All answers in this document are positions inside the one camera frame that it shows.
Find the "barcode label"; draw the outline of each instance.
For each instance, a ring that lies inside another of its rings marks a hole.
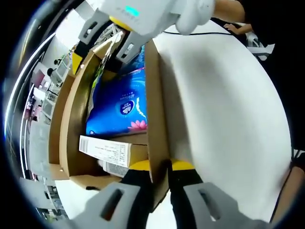
[[[80,138],[80,151],[87,153],[88,152],[88,140]]]
[[[130,147],[130,143],[114,142],[81,136],[79,151],[105,162],[128,167],[130,160]]]
[[[103,169],[104,171],[113,174],[117,177],[124,177],[126,173],[128,172],[128,168],[125,168],[123,166],[118,166],[112,163],[108,163],[103,161]]]

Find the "person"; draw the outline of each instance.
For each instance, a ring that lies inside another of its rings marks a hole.
[[[216,24],[224,27],[228,30],[235,38],[237,38],[244,46],[247,46],[247,32],[252,32],[252,26],[250,24],[246,24],[244,26],[240,26],[239,24],[230,23],[228,24],[227,21],[223,21],[219,18],[211,18]]]
[[[49,77],[51,77],[53,71],[54,71],[54,69],[49,68],[49,69],[47,70],[47,75],[48,75]]]
[[[293,32],[301,27],[296,10],[295,4],[278,0],[215,0],[214,17],[251,24],[264,46],[275,44],[263,67],[281,98],[292,147],[305,150],[303,58],[298,57],[302,44],[297,42],[296,33]]]
[[[55,64],[55,65],[59,65],[60,62],[61,62],[61,59],[56,59],[56,60],[54,60],[54,64]]]
[[[251,24],[245,24],[243,26],[234,25],[234,24],[225,24],[224,27],[236,35],[243,35],[248,32],[253,32]]]

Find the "cardboard divider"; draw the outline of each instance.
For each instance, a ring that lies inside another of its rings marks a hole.
[[[66,101],[69,96],[74,79],[75,78],[73,76],[67,76],[61,87],[61,91],[58,94],[57,102],[54,107],[49,137],[49,163],[51,164],[59,164],[59,128],[61,126],[62,113],[65,108]]]
[[[78,151],[80,135],[85,133],[88,98],[100,59],[93,55],[75,78],[62,116],[60,164],[68,176],[96,175],[96,159]]]
[[[136,162],[144,161],[148,159],[148,148],[147,146],[132,145],[130,149],[130,161],[129,165],[133,165]]]
[[[69,180],[68,175],[59,164],[50,164],[50,171],[53,180]]]
[[[162,161],[170,158],[159,72],[159,53],[150,41],[145,46],[148,148],[152,181],[156,183],[164,179],[164,174],[160,173]]]
[[[109,140],[116,141],[116,142],[126,142],[132,143],[136,145],[148,145],[148,138],[147,134],[136,134],[136,135],[128,135],[128,136],[118,136],[112,137]]]

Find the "white table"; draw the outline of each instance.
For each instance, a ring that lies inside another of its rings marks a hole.
[[[215,31],[226,32],[209,22],[194,33]],[[201,178],[235,198],[244,214],[269,221],[290,162],[290,135],[268,75],[233,36],[161,34],[154,42],[162,58],[173,157],[191,161]],[[71,181],[56,185],[70,218],[95,195]],[[147,228],[175,228],[170,209],[167,196]]]

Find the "black cable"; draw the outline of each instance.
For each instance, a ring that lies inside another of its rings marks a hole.
[[[181,35],[181,36],[183,36],[182,34],[177,33],[177,32],[166,32],[166,31],[164,31],[164,33],[167,33],[167,34],[174,34],[174,35]],[[231,34],[231,33],[225,33],[225,32],[201,32],[201,33],[191,33],[191,34],[188,35],[188,36],[208,35],[208,34],[221,34],[221,35],[233,36],[233,34]]]
[[[286,185],[286,183],[287,183],[287,181],[288,181],[288,179],[290,177],[291,172],[292,172],[292,167],[289,168],[289,173],[288,173],[288,175],[287,175],[287,177],[286,177],[286,179],[285,179],[285,181],[283,183],[283,186],[282,186],[282,188],[280,190],[280,193],[278,194],[278,197],[277,197],[277,200],[276,200],[276,203],[275,203],[275,207],[274,207],[274,210],[272,212],[272,216],[271,216],[270,221],[269,221],[270,223],[272,223],[272,221],[273,221],[273,218],[275,216],[278,204],[279,204],[281,196],[282,196],[283,189],[285,188],[285,185]]]

